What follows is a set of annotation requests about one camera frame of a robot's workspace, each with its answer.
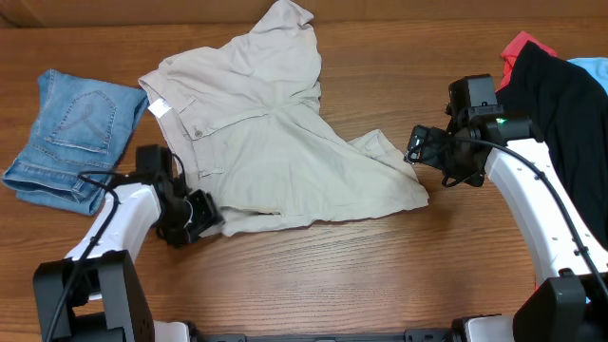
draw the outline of pile of clothes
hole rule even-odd
[[[427,191],[381,131],[345,142],[319,116],[312,20],[291,1],[276,1],[224,47],[162,61],[141,77],[143,90],[50,70],[39,80],[42,105],[28,145],[3,182],[19,199],[94,214],[103,191],[76,176],[115,167],[151,104],[187,184],[210,193],[225,218],[206,234],[379,218],[427,205]],[[543,130],[566,191],[608,245],[608,60],[562,61],[525,32],[503,57],[499,103],[529,113]]]

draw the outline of red cloth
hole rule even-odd
[[[558,53],[554,49],[539,42],[538,40],[536,40],[536,38],[529,35],[526,31],[521,31],[520,34],[518,34],[517,37],[515,37],[515,39],[513,39],[513,41],[504,48],[503,53],[501,53],[501,57],[503,57],[505,63],[503,70],[504,77],[501,81],[501,86],[499,86],[499,90],[508,85],[511,81],[511,71],[513,71],[515,61],[520,55],[520,52],[522,52],[523,46],[525,46],[527,42],[532,42],[538,45],[543,50],[545,50],[551,56],[558,57]]]

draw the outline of denim pocket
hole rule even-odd
[[[49,143],[108,154],[116,105],[102,91],[83,94],[70,104]]]

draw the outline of black cloth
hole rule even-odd
[[[528,113],[544,133],[551,162],[580,216],[608,248],[608,95],[585,69],[528,42],[508,86],[507,111]]]

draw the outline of wooden table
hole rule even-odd
[[[28,140],[48,68],[136,86],[165,57],[220,47],[251,25],[0,30],[0,166]],[[608,21],[442,20],[319,24],[321,114],[345,140],[381,128],[404,148],[415,124],[444,127],[447,86],[489,72],[525,29],[562,58],[608,55]],[[149,113],[135,146],[163,143]],[[211,237],[180,250],[150,234],[136,267],[157,320],[206,333],[400,332],[472,314],[513,314],[534,291],[527,248],[491,183],[444,189],[416,166],[429,206],[387,218]],[[0,340],[38,341],[31,279],[62,258],[93,218],[19,201],[0,187]],[[100,309],[99,303],[81,312]]]

